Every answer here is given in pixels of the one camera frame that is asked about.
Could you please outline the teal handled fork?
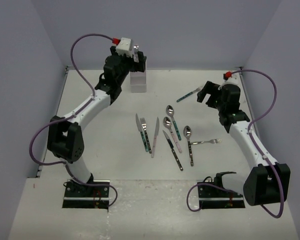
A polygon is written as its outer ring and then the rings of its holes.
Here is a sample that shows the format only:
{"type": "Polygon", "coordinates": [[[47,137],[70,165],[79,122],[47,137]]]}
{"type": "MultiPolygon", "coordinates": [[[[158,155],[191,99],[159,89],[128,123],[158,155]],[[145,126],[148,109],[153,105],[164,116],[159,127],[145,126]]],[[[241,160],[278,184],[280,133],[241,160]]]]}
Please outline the teal handled fork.
{"type": "Polygon", "coordinates": [[[201,89],[202,89],[202,87],[197,87],[196,89],[192,90],[191,92],[189,92],[189,93],[185,94],[184,96],[178,98],[178,99],[176,100],[176,102],[179,103],[180,101],[182,101],[182,100],[188,98],[189,96],[191,96],[191,95],[193,95],[193,94],[199,92],[201,89]]]}

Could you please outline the dark handled fork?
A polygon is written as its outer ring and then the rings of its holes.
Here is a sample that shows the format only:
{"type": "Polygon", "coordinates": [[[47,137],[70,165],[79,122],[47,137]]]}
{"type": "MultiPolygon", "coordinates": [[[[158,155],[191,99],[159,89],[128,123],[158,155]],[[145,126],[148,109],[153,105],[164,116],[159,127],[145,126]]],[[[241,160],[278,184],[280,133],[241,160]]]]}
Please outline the dark handled fork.
{"type": "Polygon", "coordinates": [[[133,46],[133,60],[135,63],[139,62],[139,45],[135,44],[133,46]]]}

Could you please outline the dark dotted handled spoon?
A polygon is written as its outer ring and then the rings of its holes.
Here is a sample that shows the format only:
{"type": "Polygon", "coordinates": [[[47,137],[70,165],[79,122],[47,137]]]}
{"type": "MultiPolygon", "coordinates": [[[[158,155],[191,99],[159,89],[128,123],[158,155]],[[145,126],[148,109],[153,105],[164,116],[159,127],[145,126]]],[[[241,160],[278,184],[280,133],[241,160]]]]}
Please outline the dark dotted handled spoon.
{"type": "Polygon", "coordinates": [[[183,135],[187,140],[187,146],[188,146],[188,152],[189,152],[189,161],[190,161],[190,166],[194,166],[194,160],[193,160],[193,153],[192,153],[192,147],[191,147],[191,142],[190,142],[190,137],[192,135],[192,130],[191,128],[186,125],[183,129],[183,135]]]}

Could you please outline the all-metal silver fork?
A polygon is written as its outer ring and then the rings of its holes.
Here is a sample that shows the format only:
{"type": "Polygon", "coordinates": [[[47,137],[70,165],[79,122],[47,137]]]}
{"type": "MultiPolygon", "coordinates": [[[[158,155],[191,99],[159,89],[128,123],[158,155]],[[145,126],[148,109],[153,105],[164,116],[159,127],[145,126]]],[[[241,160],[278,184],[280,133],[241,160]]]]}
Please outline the all-metal silver fork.
{"type": "Polygon", "coordinates": [[[219,144],[222,140],[219,138],[211,139],[211,140],[204,140],[204,141],[193,141],[191,145],[200,145],[200,144],[219,144]]]}

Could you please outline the teal handled knife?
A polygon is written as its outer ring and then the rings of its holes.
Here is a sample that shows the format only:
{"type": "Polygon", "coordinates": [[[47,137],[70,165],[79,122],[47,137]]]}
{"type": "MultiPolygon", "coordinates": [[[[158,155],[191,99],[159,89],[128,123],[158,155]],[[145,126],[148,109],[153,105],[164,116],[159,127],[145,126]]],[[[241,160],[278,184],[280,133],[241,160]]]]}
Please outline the teal handled knife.
{"type": "Polygon", "coordinates": [[[144,135],[144,132],[143,132],[143,129],[142,129],[142,126],[141,126],[141,122],[140,122],[140,119],[139,119],[137,113],[135,114],[135,121],[136,121],[137,129],[140,132],[145,151],[148,152],[149,149],[148,149],[148,146],[147,146],[147,143],[146,143],[146,138],[145,138],[145,135],[144,135]]]}

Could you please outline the dark dotted handled knife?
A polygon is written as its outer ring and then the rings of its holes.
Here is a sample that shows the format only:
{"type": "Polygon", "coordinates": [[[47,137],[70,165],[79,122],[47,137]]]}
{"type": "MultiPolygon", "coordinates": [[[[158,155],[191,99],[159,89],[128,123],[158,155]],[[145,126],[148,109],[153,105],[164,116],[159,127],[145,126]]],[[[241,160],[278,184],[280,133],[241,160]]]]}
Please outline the dark dotted handled knife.
{"type": "Polygon", "coordinates": [[[175,159],[175,161],[176,161],[176,163],[177,163],[177,165],[178,165],[179,170],[180,170],[180,171],[183,171],[184,168],[182,167],[182,164],[181,164],[181,162],[180,162],[180,160],[179,160],[179,158],[178,158],[178,156],[177,156],[177,154],[176,154],[176,152],[175,152],[175,150],[174,150],[174,145],[173,145],[173,143],[172,143],[170,137],[168,136],[168,134],[167,134],[164,130],[163,130],[162,132],[163,132],[163,134],[164,134],[164,136],[165,136],[165,138],[166,138],[166,141],[168,142],[168,144],[169,144],[169,146],[170,146],[172,155],[173,155],[173,157],[174,157],[174,159],[175,159]]]}

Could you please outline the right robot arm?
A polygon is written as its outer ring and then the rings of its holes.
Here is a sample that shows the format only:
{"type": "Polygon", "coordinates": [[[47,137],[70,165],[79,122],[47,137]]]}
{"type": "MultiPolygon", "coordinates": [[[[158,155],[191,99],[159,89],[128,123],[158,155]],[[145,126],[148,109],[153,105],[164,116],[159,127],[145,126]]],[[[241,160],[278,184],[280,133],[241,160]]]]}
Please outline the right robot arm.
{"type": "Polygon", "coordinates": [[[206,105],[218,111],[220,124],[234,139],[250,167],[250,173],[240,180],[236,172],[227,172],[214,182],[213,191],[223,197],[229,192],[244,196],[250,206],[279,204],[279,212],[283,212],[287,200],[291,170],[285,163],[279,163],[266,149],[253,130],[253,124],[263,119],[273,109],[277,100],[277,86],[266,73],[254,69],[242,69],[242,72],[256,73],[267,78],[273,86],[273,100],[270,107],[261,116],[250,119],[240,109],[241,88],[235,75],[239,70],[223,74],[223,83],[207,81],[197,93],[197,101],[201,103],[209,96],[206,105]]]}

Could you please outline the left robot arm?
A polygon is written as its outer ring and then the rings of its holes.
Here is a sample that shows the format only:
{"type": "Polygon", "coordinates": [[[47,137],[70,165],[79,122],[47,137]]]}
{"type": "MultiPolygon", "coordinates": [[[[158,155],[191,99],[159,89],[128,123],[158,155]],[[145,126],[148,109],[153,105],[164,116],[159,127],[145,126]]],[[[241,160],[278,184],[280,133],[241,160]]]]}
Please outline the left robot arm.
{"type": "Polygon", "coordinates": [[[147,58],[137,44],[131,51],[119,46],[112,46],[110,51],[92,95],[64,117],[54,116],[48,131],[48,150],[62,159],[68,174],[77,183],[77,192],[84,197],[93,193],[95,183],[82,156],[85,149],[83,131],[102,110],[117,100],[130,72],[146,70],[147,58]]]}

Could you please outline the white three-compartment utensil holder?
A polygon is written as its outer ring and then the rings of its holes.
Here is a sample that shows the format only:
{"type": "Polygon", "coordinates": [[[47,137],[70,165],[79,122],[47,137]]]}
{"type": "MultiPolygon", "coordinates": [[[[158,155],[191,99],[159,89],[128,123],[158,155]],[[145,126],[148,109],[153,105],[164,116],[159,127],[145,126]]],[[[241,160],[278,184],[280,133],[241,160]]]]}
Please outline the white three-compartment utensil holder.
{"type": "Polygon", "coordinates": [[[147,92],[147,72],[130,72],[130,91],[132,93],[147,92]]]}

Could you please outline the teal handled spoon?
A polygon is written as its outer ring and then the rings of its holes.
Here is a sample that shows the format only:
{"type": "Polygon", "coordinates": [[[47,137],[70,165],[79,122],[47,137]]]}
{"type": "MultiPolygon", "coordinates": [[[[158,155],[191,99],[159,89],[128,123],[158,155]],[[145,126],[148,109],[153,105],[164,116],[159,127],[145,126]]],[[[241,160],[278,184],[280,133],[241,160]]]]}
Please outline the teal handled spoon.
{"type": "Polygon", "coordinates": [[[174,114],[175,114],[174,108],[173,108],[171,105],[168,105],[168,106],[166,107],[166,113],[167,113],[167,115],[168,115],[168,116],[171,118],[171,120],[172,120],[172,123],[173,123],[173,126],[174,126],[174,128],[175,128],[175,131],[176,131],[178,140],[181,141],[182,138],[181,138],[181,135],[180,135],[180,131],[179,131],[179,129],[178,129],[177,123],[176,123],[175,118],[174,118],[174,114]]]}

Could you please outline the pink handled spoon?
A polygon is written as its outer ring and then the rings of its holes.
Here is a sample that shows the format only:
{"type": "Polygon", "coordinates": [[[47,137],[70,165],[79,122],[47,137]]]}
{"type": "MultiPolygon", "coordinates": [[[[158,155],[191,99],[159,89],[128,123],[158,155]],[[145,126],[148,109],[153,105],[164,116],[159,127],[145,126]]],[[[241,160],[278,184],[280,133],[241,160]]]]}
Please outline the pink handled spoon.
{"type": "Polygon", "coordinates": [[[179,153],[182,153],[183,151],[182,151],[182,148],[180,146],[180,143],[179,143],[176,135],[174,134],[174,132],[172,130],[172,121],[171,121],[171,119],[169,117],[165,116],[163,118],[163,125],[169,130],[170,135],[171,135],[171,137],[172,137],[172,139],[173,139],[173,141],[174,141],[174,143],[175,143],[175,145],[176,145],[179,153]]]}

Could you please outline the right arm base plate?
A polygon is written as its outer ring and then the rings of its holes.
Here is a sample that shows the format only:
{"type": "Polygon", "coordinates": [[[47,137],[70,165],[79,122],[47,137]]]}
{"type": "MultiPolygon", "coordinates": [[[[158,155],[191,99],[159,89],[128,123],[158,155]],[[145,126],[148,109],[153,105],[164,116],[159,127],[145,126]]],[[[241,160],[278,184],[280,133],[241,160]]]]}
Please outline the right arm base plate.
{"type": "Polygon", "coordinates": [[[244,197],[211,186],[198,186],[199,207],[201,209],[244,209],[244,197]]]}

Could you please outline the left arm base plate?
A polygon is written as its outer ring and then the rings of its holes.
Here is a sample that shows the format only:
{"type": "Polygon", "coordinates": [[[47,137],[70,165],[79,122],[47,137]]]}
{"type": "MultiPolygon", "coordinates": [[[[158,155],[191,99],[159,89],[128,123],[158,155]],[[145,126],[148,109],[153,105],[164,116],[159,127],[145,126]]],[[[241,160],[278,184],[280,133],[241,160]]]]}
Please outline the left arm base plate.
{"type": "Polygon", "coordinates": [[[80,185],[73,180],[63,183],[65,187],[62,208],[63,209],[109,209],[109,185],[106,180],[93,181],[94,184],[104,186],[80,185]]]}

